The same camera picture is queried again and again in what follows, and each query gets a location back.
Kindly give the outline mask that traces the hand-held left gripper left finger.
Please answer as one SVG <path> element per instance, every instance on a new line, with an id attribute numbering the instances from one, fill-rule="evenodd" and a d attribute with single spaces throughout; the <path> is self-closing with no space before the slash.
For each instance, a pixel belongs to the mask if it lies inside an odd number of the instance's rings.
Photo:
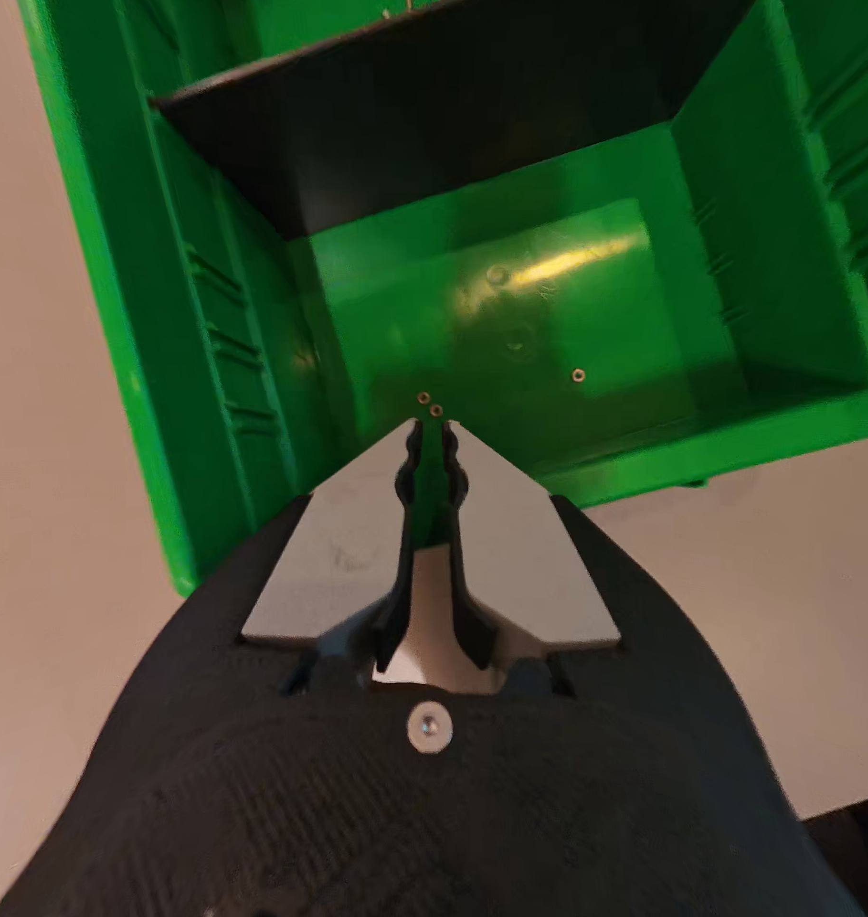
<path id="1" fill-rule="evenodd" d="M 317 486 L 242 636 L 388 669 L 409 623 L 415 472 L 423 426 L 411 419 Z"/>

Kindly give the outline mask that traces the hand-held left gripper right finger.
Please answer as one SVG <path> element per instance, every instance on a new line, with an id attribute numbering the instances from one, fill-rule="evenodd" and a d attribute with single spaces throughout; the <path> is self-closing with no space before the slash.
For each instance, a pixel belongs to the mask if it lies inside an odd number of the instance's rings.
<path id="1" fill-rule="evenodd" d="M 457 421 L 442 427 L 453 626 L 481 671 L 611 648 L 621 634 L 549 492 Z"/>

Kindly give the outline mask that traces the green plastic bin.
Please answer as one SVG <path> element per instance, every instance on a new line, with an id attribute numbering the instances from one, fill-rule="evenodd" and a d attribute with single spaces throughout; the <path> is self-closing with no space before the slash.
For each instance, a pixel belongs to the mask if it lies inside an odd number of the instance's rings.
<path id="1" fill-rule="evenodd" d="M 18 3 L 180 595 L 407 419 L 580 507 L 868 437 L 868 2 L 752 2 L 671 120 L 294 240 L 153 106 L 435 3 Z"/>

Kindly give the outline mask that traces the grey desk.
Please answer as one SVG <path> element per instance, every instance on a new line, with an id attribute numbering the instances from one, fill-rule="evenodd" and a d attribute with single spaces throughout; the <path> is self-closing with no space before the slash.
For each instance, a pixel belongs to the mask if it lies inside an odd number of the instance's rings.
<path id="1" fill-rule="evenodd" d="M 715 649 L 797 813 L 868 797 L 868 440 L 589 514 Z M 0 898 L 179 604 L 0 2 Z"/>

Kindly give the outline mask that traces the person's lap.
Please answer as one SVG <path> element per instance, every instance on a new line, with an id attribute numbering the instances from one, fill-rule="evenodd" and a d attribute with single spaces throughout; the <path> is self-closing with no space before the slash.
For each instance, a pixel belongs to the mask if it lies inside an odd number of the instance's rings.
<path id="1" fill-rule="evenodd" d="M 868 799 L 811 817 L 803 825 L 868 915 Z"/>

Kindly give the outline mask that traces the black bin divider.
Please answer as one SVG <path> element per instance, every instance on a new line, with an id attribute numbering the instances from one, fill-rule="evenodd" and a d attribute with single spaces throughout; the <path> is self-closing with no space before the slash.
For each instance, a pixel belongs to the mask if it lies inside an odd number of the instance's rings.
<path id="1" fill-rule="evenodd" d="M 291 241 L 671 120 L 752 5 L 438 2 L 153 106 Z"/>

